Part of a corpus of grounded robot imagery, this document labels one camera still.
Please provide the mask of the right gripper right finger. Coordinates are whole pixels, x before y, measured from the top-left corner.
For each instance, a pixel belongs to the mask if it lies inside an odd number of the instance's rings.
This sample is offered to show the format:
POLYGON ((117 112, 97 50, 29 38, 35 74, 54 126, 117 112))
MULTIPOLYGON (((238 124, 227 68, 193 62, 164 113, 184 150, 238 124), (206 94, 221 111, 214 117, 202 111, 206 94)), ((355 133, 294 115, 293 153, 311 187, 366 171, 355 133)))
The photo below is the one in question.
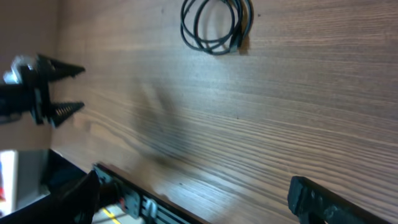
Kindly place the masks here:
POLYGON ((287 200, 290 211, 301 224, 389 224, 302 176, 291 178, 287 200))

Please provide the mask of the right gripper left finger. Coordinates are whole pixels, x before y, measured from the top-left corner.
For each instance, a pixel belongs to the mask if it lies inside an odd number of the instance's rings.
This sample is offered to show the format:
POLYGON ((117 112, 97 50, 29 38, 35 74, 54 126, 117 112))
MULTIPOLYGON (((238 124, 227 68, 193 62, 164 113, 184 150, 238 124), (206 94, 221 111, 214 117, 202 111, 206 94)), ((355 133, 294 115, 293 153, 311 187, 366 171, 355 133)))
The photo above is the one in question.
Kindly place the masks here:
POLYGON ((1 224, 91 223, 99 200, 95 171, 22 209, 1 218, 1 224))

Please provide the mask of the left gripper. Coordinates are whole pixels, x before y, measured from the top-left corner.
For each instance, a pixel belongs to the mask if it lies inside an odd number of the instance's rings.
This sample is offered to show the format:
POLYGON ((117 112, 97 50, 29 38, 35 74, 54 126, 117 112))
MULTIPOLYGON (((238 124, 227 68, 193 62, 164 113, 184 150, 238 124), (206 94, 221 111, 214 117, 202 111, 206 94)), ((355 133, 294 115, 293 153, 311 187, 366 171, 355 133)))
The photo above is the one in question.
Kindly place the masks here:
POLYGON ((21 66, 22 94, 21 114, 30 113, 34 123, 44 124, 44 121, 53 127, 59 127, 74 113, 82 109, 83 102, 50 103, 49 82, 55 82, 85 72, 85 68, 61 62, 42 54, 37 55, 36 66, 30 69, 27 65, 21 66))

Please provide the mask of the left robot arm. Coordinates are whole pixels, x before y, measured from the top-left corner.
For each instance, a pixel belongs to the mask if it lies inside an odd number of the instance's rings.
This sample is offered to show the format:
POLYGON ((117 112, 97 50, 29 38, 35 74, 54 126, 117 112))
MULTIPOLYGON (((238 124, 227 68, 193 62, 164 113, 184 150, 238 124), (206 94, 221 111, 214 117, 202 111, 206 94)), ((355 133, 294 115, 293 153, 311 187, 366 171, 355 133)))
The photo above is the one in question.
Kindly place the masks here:
POLYGON ((52 103, 49 84, 74 78, 83 72, 85 68, 82 66, 41 54, 35 57, 16 56, 11 69, 2 77, 1 124, 16 122, 23 113, 29 112, 35 124, 47 121, 53 127, 59 127, 85 104, 81 101, 52 103))

